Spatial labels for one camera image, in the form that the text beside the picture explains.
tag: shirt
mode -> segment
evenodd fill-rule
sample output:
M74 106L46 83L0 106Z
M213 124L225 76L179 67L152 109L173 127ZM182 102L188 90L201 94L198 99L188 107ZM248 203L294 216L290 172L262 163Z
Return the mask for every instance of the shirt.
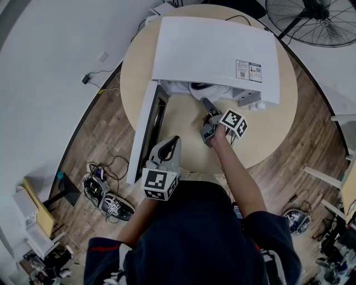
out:
M103 284L121 268L120 284L265 285L260 248L278 254L287 284L298 283L301 264L286 218L254 212L242 228L221 186L180 181L170 200L159 202L134 250L116 240L90 240L84 284Z

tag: sleeve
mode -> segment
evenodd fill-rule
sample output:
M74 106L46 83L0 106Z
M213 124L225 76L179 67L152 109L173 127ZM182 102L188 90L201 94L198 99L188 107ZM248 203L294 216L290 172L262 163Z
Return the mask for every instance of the sleeve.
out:
M287 219L268 212L254 212L246 217L244 229L260 248L278 254L287 284L297 284L301 262L293 248Z
M130 250L130 247L117 240L90 239L85 261L84 285L102 284L111 273L119 272L123 268L126 253Z

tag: wooden floor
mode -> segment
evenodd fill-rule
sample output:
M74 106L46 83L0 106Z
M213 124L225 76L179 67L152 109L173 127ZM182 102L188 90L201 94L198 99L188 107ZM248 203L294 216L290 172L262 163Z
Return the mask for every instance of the wooden floor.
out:
M268 211L275 214L280 213L295 193L310 190L308 201L312 205L310 215L313 221L307 232L293 239L303 264L305 282L319 271L315 264L315 259L320 256L318 242L312 240L311 236L323 229L322 219L328 216L319 201L323 197L336 204L339 198L336 188L308 175L303 167L307 165L340 179L347 168L347 161L342 140L334 123L330 121L330 112L321 95L299 65L291 60L298 82L298 108L293 125L278 149L250 168L249 172L262 191ZM108 88L113 87L120 87L116 79ZM86 164L92 161L108 163L117 154L129 159L134 134L122 107L120 91L105 91L80 128L62 170L82 191L81 179L86 173ZM126 164L121 160L117 160L112 167L118 176L125 169ZM227 188L224 177L217 178ZM115 192L116 182L109 180L108 183ZM140 190L132 189L125 180L120 182L119 195L135 207L143 199ZM285 209L299 208L306 196L304 192L293 205ZM88 240L92 237L116 238L124 222L106 223L84 195L80 196L75 207L70 206L65 199L61 199L55 207L53 216L58 224L65 223L64 229L68 234L65 242L75 249L75 259L79 263L72 266L77 280L68 281L80 284Z

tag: label sticker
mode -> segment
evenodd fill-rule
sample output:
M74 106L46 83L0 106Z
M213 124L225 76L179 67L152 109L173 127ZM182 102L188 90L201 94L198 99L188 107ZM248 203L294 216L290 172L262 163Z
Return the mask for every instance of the label sticker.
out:
M262 68L260 65L249 62L250 80L262 82Z
M236 78L249 80L249 63L247 61L236 60Z

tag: teal object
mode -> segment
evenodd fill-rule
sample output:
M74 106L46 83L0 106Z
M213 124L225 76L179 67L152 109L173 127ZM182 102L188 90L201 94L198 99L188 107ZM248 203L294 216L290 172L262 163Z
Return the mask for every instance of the teal object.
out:
M59 180L62 180L63 177L64 177L64 173L60 170L60 171L57 173L57 178L58 178Z

